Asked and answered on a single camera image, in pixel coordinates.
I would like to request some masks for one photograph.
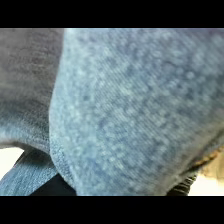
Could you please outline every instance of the dark gray denim fabric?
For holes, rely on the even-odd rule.
[[[40,45],[49,38],[35,32]],[[223,29],[66,29],[54,89],[53,34],[42,70],[18,79],[10,66],[0,71],[0,138],[46,153],[49,139],[57,172],[78,195],[165,195],[224,143]],[[5,190],[9,176],[0,192],[16,195]]]

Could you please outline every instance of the denim fabric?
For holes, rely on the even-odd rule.
[[[66,29],[52,98],[60,50],[42,64],[44,76],[0,71],[0,141],[50,153],[78,195],[166,195],[224,143],[223,36],[221,28]],[[19,195],[32,191],[24,183]]]

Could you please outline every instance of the person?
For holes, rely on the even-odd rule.
[[[223,28],[0,30],[0,195],[167,195],[223,145]]]

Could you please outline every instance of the denim texture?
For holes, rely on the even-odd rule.
[[[50,87],[52,98],[18,96],[36,94],[49,126],[33,129],[31,104],[19,141],[50,153],[78,195],[165,195],[224,143],[223,36],[221,28],[66,29],[55,86],[52,78],[41,92]],[[17,123],[4,124],[20,116],[5,108],[3,133],[15,126],[19,135]]]

